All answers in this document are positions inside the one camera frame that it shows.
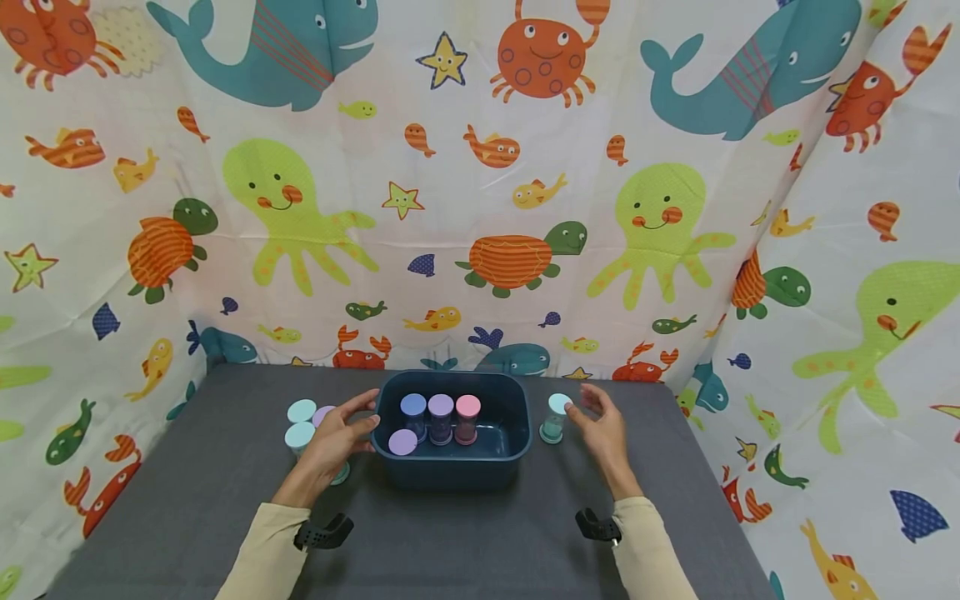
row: hand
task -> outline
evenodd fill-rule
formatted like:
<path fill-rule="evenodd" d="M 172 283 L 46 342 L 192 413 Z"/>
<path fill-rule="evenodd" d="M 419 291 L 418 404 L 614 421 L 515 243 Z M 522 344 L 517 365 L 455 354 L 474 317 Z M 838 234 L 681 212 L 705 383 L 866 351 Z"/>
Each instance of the hand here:
<path fill-rule="evenodd" d="M 368 390 L 326 414 L 297 465 L 274 495 L 274 504 L 312 508 L 320 494 L 343 468 L 350 454 L 373 452 L 370 441 L 363 436 L 376 428 L 380 423 L 380 416 L 371 415 L 351 424 L 347 421 L 360 411 L 373 410 L 379 392 Z"/>
<path fill-rule="evenodd" d="M 583 432 L 584 442 L 607 480 L 613 500 L 642 496 L 627 458 L 627 424 L 623 415 L 610 396 L 595 385 L 581 384 L 580 398 L 584 406 L 600 418 L 591 419 L 573 402 L 566 404 L 566 415 Z"/>

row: left hand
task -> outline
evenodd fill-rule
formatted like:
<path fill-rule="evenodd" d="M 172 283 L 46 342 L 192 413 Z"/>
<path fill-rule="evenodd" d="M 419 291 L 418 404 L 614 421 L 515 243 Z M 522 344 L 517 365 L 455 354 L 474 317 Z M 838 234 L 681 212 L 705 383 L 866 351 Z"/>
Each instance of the left hand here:
<path fill-rule="evenodd" d="M 312 508 L 350 454 L 373 452 L 365 436 L 380 423 L 380 416 L 371 415 L 350 424 L 347 421 L 360 411 L 373 410 L 379 393 L 377 389 L 367 390 L 326 414 L 297 465 L 274 495 L 274 504 Z"/>

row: dark blue plastic tub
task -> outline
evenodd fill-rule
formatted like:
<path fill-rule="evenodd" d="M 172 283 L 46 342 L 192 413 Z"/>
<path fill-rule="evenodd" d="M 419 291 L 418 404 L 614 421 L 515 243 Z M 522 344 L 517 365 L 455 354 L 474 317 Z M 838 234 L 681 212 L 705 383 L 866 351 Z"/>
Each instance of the dark blue plastic tub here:
<path fill-rule="evenodd" d="M 454 399 L 472 394 L 480 398 L 476 442 L 436 446 L 428 439 L 407 456 L 391 453 L 387 442 L 404 427 L 400 401 L 407 394 L 427 398 L 447 394 Z M 373 431 L 373 448 L 383 456 L 391 482 L 406 490 L 476 492 L 503 488 L 513 479 L 520 457 L 530 449 L 532 440 L 526 392 L 516 379 L 502 373 L 400 372 L 380 389 L 376 413 L 381 422 Z"/>

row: beige sleeve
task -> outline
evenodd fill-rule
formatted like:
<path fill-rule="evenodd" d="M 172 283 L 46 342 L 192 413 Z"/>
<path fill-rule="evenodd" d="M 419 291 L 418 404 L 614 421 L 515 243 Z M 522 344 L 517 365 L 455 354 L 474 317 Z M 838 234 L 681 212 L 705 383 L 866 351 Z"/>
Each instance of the beige sleeve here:
<path fill-rule="evenodd" d="M 653 502 L 619 500 L 613 520 L 623 538 L 613 556 L 630 600 L 697 600 Z"/>
<path fill-rule="evenodd" d="M 263 503 L 216 600 L 287 600 L 306 562 L 294 536 L 310 511 Z"/>

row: gray table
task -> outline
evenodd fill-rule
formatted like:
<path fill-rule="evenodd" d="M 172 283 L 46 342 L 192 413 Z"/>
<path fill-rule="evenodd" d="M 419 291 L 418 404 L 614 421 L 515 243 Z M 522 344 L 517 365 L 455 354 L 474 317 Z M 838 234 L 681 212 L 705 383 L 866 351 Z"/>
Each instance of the gray table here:
<path fill-rule="evenodd" d="M 223 365 L 157 443 L 124 494 L 61 573 L 48 600 L 209 600 L 260 502 L 293 465 L 287 406 L 337 403 L 390 372 Z M 554 392 L 577 382 L 522 378 L 535 427 Z M 700 600 L 773 600 L 669 390 L 604 381 L 630 427 L 631 461 Z M 574 514 L 612 503 L 581 439 L 535 438 L 519 475 L 496 493 L 399 492 L 379 457 L 321 497 L 314 520 L 356 523 L 337 550 L 314 551 L 293 598 L 490 600 L 626 598 L 610 545 L 581 537 Z"/>

